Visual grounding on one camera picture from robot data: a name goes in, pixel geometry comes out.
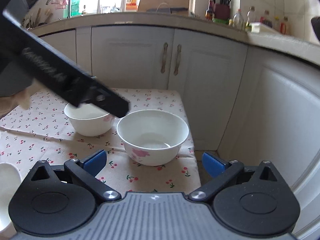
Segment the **white bowl plain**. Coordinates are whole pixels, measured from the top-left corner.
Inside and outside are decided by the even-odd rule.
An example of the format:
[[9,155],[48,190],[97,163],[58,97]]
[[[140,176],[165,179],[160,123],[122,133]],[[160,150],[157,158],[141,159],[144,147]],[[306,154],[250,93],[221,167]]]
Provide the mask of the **white bowl plain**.
[[74,107],[70,103],[65,106],[64,114],[77,133],[84,137],[96,137],[108,132],[115,117],[91,103]]

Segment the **white bowl pink flower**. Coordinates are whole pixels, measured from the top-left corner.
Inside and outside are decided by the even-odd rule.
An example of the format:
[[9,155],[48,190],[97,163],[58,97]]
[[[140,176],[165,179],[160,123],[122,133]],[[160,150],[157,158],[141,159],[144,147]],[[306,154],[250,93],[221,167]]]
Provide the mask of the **white bowl pink flower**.
[[146,109],[121,118],[117,135],[131,159],[145,166],[160,166],[178,155],[189,136],[189,126],[175,114]]

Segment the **small white bowl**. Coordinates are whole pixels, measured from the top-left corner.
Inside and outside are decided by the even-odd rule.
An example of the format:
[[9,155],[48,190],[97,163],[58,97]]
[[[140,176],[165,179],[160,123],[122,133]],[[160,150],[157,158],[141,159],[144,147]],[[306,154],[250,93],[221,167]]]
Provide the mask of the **small white bowl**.
[[16,234],[8,208],[21,182],[21,174],[14,165],[1,163],[1,239],[9,239]]

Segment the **white kitchen cabinets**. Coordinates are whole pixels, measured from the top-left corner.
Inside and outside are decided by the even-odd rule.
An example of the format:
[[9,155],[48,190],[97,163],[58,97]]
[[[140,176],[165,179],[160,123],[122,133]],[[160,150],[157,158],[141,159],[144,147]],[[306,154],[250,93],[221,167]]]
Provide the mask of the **white kitchen cabinets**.
[[41,38],[108,86],[177,91],[195,148],[273,161],[300,203],[296,236],[319,237],[319,45],[268,34],[241,43],[147,25]]

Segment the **kitchen countertop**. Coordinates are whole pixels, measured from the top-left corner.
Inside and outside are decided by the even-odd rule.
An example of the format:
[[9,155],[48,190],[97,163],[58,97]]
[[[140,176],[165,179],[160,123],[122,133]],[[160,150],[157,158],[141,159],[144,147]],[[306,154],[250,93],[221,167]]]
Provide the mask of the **kitchen countertop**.
[[199,18],[158,14],[154,12],[118,12],[91,14],[58,20],[31,30],[38,37],[69,31],[80,27],[141,25],[173,28],[227,38],[250,46],[264,48],[295,58],[319,68],[319,45],[293,36],[271,33],[248,33],[228,25],[209,22]]

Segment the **cardboard box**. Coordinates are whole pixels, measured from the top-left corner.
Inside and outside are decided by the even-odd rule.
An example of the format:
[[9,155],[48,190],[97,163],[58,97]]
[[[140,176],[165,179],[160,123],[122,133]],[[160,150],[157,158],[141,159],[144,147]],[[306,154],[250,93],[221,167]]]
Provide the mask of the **cardboard box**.
[[190,0],[140,0],[137,11],[188,16],[189,2]]

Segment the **red knife block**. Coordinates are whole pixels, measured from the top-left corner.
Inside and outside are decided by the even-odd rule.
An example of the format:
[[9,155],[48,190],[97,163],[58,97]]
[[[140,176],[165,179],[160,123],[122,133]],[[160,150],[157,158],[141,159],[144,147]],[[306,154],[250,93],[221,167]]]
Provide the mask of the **red knife block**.
[[230,3],[232,0],[219,0],[219,3],[216,0],[213,0],[213,12],[214,17],[226,21],[230,17]]

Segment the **white plastic tray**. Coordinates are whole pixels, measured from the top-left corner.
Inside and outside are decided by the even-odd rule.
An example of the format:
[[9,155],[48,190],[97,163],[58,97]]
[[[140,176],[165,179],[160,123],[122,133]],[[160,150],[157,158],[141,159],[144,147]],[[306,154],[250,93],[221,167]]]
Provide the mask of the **white plastic tray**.
[[251,32],[252,33],[271,33],[271,34],[280,34],[280,32],[274,30],[260,22],[251,23]]

